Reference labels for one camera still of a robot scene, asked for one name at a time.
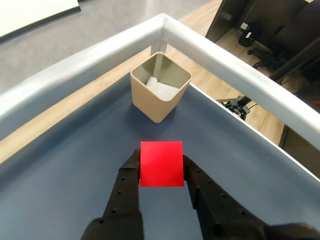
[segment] metal edge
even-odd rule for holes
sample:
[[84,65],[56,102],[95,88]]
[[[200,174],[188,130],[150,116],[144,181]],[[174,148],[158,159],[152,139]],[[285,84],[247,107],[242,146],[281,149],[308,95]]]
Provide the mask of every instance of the metal edge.
[[120,32],[0,95],[0,140],[63,98],[162,39],[165,14]]
[[205,97],[207,97],[208,99],[210,99],[212,102],[214,102],[215,104],[217,104],[221,109],[223,109],[224,111],[226,111],[228,114],[232,115],[237,121],[240,121],[242,124],[246,125],[249,129],[251,129],[252,131],[254,131],[256,134],[258,134],[260,137],[262,137],[264,140],[266,140],[269,144],[271,144],[274,148],[276,148],[277,150],[279,150],[282,154],[284,154],[288,159],[290,159],[291,161],[293,161],[295,164],[297,164],[300,168],[302,168],[303,170],[305,170],[309,175],[311,175],[315,180],[317,180],[320,183],[320,179],[315,176],[312,172],[310,172],[305,166],[303,166],[300,162],[298,162],[297,160],[295,160],[292,156],[290,156],[286,151],[284,151],[282,148],[280,148],[278,145],[276,145],[273,141],[271,141],[269,138],[267,138],[265,135],[263,135],[261,132],[257,131],[256,129],[254,129],[251,125],[249,125],[247,122],[243,121],[241,118],[237,117],[235,114],[232,114],[228,109],[226,109],[224,106],[222,106],[217,100],[213,99],[212,97],[210,97],[208,94],[206,94],[204,91],[202,91],[200,88],[198,88],[196,85],[194,85],[193,83],[189,84],[190,86],[192,86],[193,88],[195,88],[197,91],[199,91],[201,94],[203,94]]
[[[57,86],[70,85],[79,79],[93,81],[160,40],[272,112],[320,150],[320,114],[262,73],[164,13],[80,51],[0,95],[0,124],[6,115],[23,117],[19,110],[26,103],[35,117],[40,113],[33,109],[36,101],[44,101],[42,105],[48,108],[52,105],[45,102],[44,93],[52,94]],[[70,92],[65,90],[63,94],[67,96]],[[20,121],[18,127],[29,120]]]
[[320,114],[292,93],[199,33],[167,16],[163,39],[254,100],[320,150]]

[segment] white board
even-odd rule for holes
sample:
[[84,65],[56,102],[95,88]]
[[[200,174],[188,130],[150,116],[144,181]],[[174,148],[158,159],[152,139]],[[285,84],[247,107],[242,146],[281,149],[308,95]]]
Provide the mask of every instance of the white board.
[[76,7],[77,0],[0,0],[0,37]]

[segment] square container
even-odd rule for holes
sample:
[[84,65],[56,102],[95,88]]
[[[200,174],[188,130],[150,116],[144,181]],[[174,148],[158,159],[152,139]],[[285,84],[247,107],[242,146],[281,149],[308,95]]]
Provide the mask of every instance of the square container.
[[[160,123],[178,104],[191,81],[191,73],[172,61],[163,52],[156,52],[131,72],[132,102],[155,123]],[[178,88],[170,100],[163,100],[151,92],[146,84],[150,77]]]

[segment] floor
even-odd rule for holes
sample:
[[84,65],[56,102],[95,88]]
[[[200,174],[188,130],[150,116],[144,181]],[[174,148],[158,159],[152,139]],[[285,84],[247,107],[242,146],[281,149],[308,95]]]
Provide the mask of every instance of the floor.
[[0,94],[50,65],[159,13],[179,19],[208,1],[82,0],[81,12],[0,45]]
[[[220,3],[221,0],[212,0],[191,11],[179,20],[204,36],[215,17]],[[259,59],[255,56],[247,55],[248,48],[241,47],[238,44],[238,38],[239,32],[237,30],[231,30],[222,39],[220,39],[217,44],[250,65],[258,62]],[[223,80],[205,70],[203,67],[196,64],[176,49],[168,46],[166,53],[174,61],[178,62],[181,66],[192,73],[192,83],[197,85],[201,90],[214,99],[236,98],[241,95],[241,93],[236,89],[232,88]],[[137,63],[143,62],[149,56],[150,48],[147,48],[64,98],[54,106],[48,108],[46,111],[39,114],[11,135],[0,141],[0,163],[33,141],[51,126],[58,123],[82,105],[86,104],[118,79],[130,72]],[[269,74],[266,69],[261,69],[261,71],[266,75]],[[284,123],[276,118],[271,112],[267,112],[259,105],[253,106],[251,108],[251,113],[247,116],[246,122],[269,138],[272,142],[277,145],[279,144]]]

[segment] white tissue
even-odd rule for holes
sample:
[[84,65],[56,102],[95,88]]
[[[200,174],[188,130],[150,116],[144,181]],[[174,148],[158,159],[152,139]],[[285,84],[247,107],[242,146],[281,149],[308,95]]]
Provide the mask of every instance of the white tissue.
[[146,87],[164,101],[169,101],[179,90],[177,87],[158,82],[154,76],[149,78]]

